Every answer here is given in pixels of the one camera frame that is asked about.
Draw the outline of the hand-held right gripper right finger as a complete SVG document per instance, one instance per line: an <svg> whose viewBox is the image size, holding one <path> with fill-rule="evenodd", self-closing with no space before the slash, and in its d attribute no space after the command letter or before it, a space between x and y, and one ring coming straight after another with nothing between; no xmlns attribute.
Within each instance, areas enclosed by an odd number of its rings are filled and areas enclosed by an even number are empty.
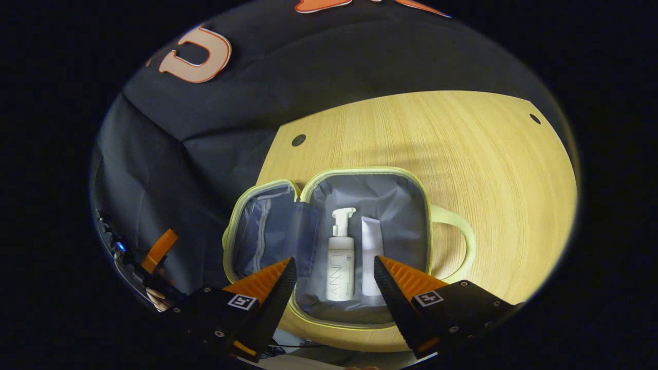
<svg viewBox="0 0 658 370"><path fill-rule="evenodd" d="M406 345L416 358L448 355L511 318L522 303L510 304L477 284L446 283L379 255L374 278Z"/></svg>

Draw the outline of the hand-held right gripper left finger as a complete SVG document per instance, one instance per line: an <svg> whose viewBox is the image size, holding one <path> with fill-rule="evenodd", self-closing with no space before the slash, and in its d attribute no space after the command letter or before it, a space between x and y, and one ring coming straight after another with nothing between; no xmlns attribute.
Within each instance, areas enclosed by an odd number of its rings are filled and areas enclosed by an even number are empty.
<svg viewBox="0 0 658 370"><path fill-rule="evenodd" d="M172 306L172 327L218 355L258 362L297 276L296 260L289 257L224 288L200 288Z"/></svg>

